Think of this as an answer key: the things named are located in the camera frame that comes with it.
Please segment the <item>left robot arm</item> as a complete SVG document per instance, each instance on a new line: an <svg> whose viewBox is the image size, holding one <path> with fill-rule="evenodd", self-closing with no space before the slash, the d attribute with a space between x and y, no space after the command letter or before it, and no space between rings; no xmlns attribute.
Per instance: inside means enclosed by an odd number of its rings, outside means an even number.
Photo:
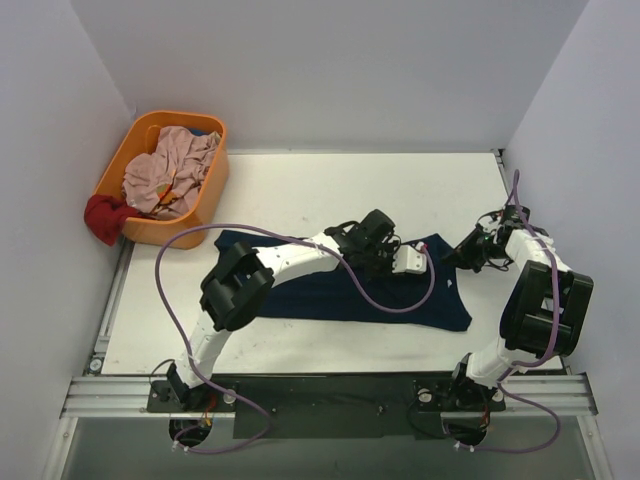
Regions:
<svg viewBox="0 0 640 480"><path fill-rule="evenodd" d="M392 272L400 247L394 222L382 211L371 211L360 222L345 222L301 240L273 247L254 247L242 240L219 255L202 280L202 314L188 337L189 345L167 373L170 400L184 412L205 401L203 377L213 366L232 332L259 314L275 287L303 276L332 272L342 261L371 274Z"/></svg>

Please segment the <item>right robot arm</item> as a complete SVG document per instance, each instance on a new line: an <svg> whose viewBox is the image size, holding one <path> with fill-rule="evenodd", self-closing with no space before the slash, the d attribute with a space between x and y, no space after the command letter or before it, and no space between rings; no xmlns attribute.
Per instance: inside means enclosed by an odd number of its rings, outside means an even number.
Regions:
<svg viewBox="0 0 640 480"><path fill-rule="evenodd" d="M496 339L465 355L446 385L447 399L458 409L494 394L510 374L566 357L577 346L594 282L561 260L548 233L528 224L529 215L528 208L514 205L487 212L441 258L475 273L484 267L519 272Z"/></svg>

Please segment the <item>navy blue t shirt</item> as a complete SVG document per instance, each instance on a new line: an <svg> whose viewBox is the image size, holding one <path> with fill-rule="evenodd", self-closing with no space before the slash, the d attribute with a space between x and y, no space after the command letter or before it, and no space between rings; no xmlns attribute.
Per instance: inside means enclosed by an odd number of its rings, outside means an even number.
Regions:
<svg viewBox="0 0 640 480"><path fill-rule="evenodd" d="M389 314L369 304L342 268L307 275L269 293L259 315L266 318L357 321L383 324L413 324L450 332L464 332L472 316L460 298L456 269L441 262L452 247L437 233L421 239L431 255L435 279L428 272L367 278L356 272L366 293L382 306L399 309L414 305L428 295L418 309Z"/></svg>

